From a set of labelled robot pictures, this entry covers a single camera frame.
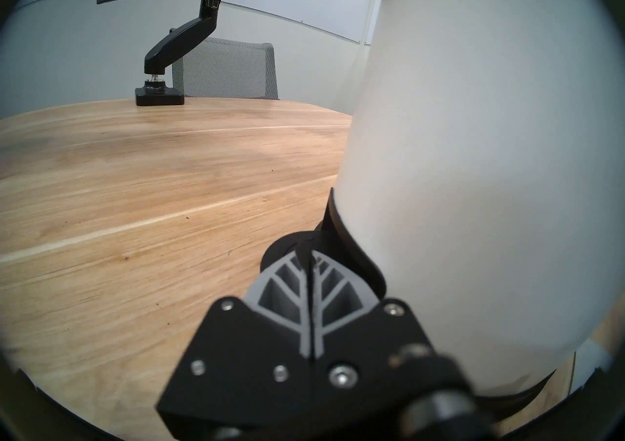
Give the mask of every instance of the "black bracket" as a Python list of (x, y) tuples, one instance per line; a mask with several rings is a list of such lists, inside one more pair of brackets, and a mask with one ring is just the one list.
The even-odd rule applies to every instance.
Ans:
[(142, 88), (134, 91), (137, 106), (183, 105), (184, 95), (165, 86), (159, 76), (165, 68), (192, 51), (217, 26), (217, 12), (221, 0), (202, 0), (199, 16), (170, 32), (146, 54), (145, 74), (151, 75)]

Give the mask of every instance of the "white wall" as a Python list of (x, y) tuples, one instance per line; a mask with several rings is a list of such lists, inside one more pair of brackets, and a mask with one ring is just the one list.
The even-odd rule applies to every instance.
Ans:
[[(198, 15), (199, 0), (39, 0), (0, 33), (0, 117), (99, 99), (132, 98), (145, 53)], [(280, 99), (352, 113), (369, 48), (229, 4), (213, 36), (270, 42)], [(166, 81), (171, 85), (171, 70)]]

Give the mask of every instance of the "screw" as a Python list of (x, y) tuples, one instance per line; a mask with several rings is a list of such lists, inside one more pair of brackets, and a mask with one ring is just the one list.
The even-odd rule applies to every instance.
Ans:
[(206, 372), (206, 365), (201, 360), (194, 360), (191, 362), (191, 372), (193, 375), (202, 375)]
[(284, 382), (289, 378), (289, 369), (284, 365), (277, 365), (274, 368), (274, 379), (276, 382)]
[(397, 303), (387, 303), (384, 305), (384, 311), (392, 317), (402, 317), (405, 313), (404, 307)]
[(358, 372), (352, 366), (341, 364), (332, 367), (328, 375), (330, 384), (339, 389), (351, 389), (358, 382)]

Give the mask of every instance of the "wooden tabletop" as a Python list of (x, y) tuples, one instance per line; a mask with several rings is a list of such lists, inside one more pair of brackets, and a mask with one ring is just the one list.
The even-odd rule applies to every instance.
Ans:
[[(0, 120), (9, 359), (98, 427), (170, 440), (154, 405), (197, 325), (215, 299), (245, 293), (271, 242), (322, 218), (350, 120), (211, 98)], [(550, 381), (551, 401), (566, 395), (571, 370)], [(539, 404), (523, 422), (549, 402)]]

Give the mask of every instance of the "white tube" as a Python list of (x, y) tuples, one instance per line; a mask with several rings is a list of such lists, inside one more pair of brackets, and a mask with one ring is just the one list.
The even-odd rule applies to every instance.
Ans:
[(625, 48), (600, 0), (382, 0), (335, 200), (483, 395), (524, 391), (625, 278)]

